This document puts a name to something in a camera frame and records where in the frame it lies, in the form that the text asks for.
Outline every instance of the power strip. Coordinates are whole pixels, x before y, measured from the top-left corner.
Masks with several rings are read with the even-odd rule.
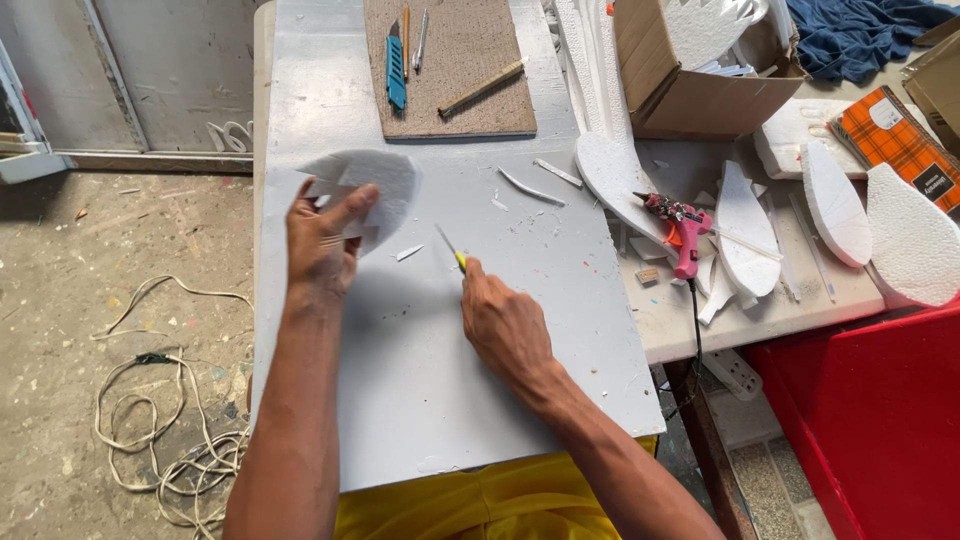
[[[763,379],[733,349],[705,354],[704,365],[741,402],[760,395]]]

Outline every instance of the orange notebook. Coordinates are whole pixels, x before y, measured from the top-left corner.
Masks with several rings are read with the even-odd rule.
[[[829,121],[867,169],[883,162],[944,212],[960,206],[960,161],[917,122],[884,85]]]

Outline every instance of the blade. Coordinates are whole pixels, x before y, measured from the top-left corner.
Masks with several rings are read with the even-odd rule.
[[[440,233],[440,236],[442,236],[442,237],[444,238],[444,242],[446,242],[446,245],[447,245],[447,247],[450,248],[450,251],[452,251],[453,254],[456,255],[456,254],[457,254],[456,248],[454,248],[454,247],[453,247],[453,244],[450,243],[450,239],[446,237],[446,234],[444,234],[444,230],[440,228],[440,224],[439,224],[439,223],[434,223],[433,225],[434,225],[434,227],[437,228],[437,231]]]

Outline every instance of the power cord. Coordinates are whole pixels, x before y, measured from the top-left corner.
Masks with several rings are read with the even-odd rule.
[[[690,285],[690,295],[693,297],[693,330],[697,334],[697,357],[692,362],[690,362],[689,365],[686,366],[686,373],[684,374],[684,382],[686,382],[686,380],[689,379],[690,371],[693,369],[694,365],[696,365],[697,378],[693,383],[693,391],[690,392],[690,395],[687,396],[682,403],[677,404],[677,408],[673,409],[673,412],[667,415],[666,417],[667,422],[673,420],[674,417],[676,417],[677,414],[680,412],[681,408],[683,408],[686,405],[689,405],[689,403],[692,402],[693,399],[697,397],[697,392],[700,390],[700,373],[704,367],[704,345],[700,340],[700,320],[697,319],[697,283],[693,280],[693,278],[690,278],[689,280],[687,280],[686,283]]]
[[[97,394],[93,428],[96,431],[97,436],[100,437],[100,440],[104,441],[104,443],[106,443],[108,446],[108,462],[110,465],[110,471],[113,473],[113,479],[117,482],[117,484],[132,493],[156,493],[156,502],[159,505],[160,513],[163,515],[164,519],[166,519],[172,525],[176,525],[178,527],[194,528],[193,540],[198,540],[199,538],[214,540],[215,537],[211,531],[223,523],[224,518],[226,517],[227,507],[223,505],[208,514],[206,517],[201,517],[200,496],[219,485],[227,477],[235,477],[240,471],[240,461],[243,459],[243,455],[247,450],[247,445],[250,438],[250,427],[247,426],[247,428],[244,430],[225,431],[223,433],[210,436],[209,429],[206,425],[206,413],[204,412],[203,402],[200,399],[200,389],[197,385],[197,378],[194,375],[193,368],[191,368],[190,365],[187,364],[182,358],[183,346],[173,339],[173,337],[171,337],[169,334],[162,331],[145,329],[114,331],[114,329],[116,329],[116,327],[124,320],[124,318],[126,318],[127,315],[133,311],[133,307],[136,306],[136,304],[140,302],[140,300],[142,300],[151,289],[167,280],[174,280],[183,290],[191,294],[225,296],[243,300],[248,306],[250,306],[250,309],[253,310],[253,304],[251,304],[250,300],[245,296],[241,296],[232,292],[202,291],[192,289],[183,284],[183,282],[176,276],[155,276],[142,283],[133,292],[130,305],[127,306],[127,310],[123,312],[120,318],[117,319],[112,325],[108,326],[104,331],[90,335],[90,339],[93,341],[100,341],[125,333],[155,333],[167,337],[171,341],[177,343],[179,349],[178,355],[173,356],[163,353],[143,353],[135,356],[132,360],[128,360],[113,368],[113,370],[107,374],[107,378],[100,386],[100,391]],[[180,391],[180,400],[173,415],[171,415],[170,418],[158,428],[156,423],[159,415],[154,400],[143,394],[127,394],[117,400],[116,404],[113,406],[113,411],[110,413],[110,428],[109,431],[104,434],[100,426],[101,403],[104,399],[104,395],[107,393],[107,390],[116,381],[117,377],[119,377],[120,374],[128,369],[132,369],[134,367],[138,368],[139,366],[169,363],[177,364],[177,389]],[[186,368],[187,375],[189,375],[190,384],[193,388],[193,397],[196,402],[197,409],[200,411],[200,425],[204,435],[204,442],[190,449],[189,452],[168,465],[161,473],[159,465],[156,461],[154,444],[157,440],[159,440],[160,436],[167,431],[167,429],[170,428],[174,422],[177,421],[177,419],[180,417],[180,413],[183,412],[184,405],[186,405],[186,395],[183,389],[184,368]],[[136,405],[139,403],[146,403],[150,406],[153,413],[153,430],[130,442],[118,441],[114,435],[114,427],[116,426],[116,416],[120,406],[123,404]],[[113,463],[114,453],[116,451],[120,451],[124,454],[138,454],[144,450],[150,451],[151,465],[153,466],[154,474],[158,478],[158,481],[153,483],[124,482],[120,478],[120,473],[117,471],[116,465]],[[194,487],[192,489],[182,489],[174,485],[174,482],[188,469],[195,469],[200,472]],[[204,480],[208,477],[210,480],[206,483],[206,485],[204,485]],[[194,498],[192,517],[180,511],[179,508],[169,501],[167,498],[168,491],[172,491],[183,497]]]

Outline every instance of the pink glue gun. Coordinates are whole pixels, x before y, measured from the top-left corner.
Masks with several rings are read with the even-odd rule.
[[[673,275],[681,280],[689,280],[697,275],[697,236],[707,233],[713,225],[713,219],[703,212],[694,213],[692,206],[657,193],[637,193],[643,199],[643,205],[650,213],[665,219],[671,226],[670,235],[664,244],[670,244],[677,251],[679,262]]]

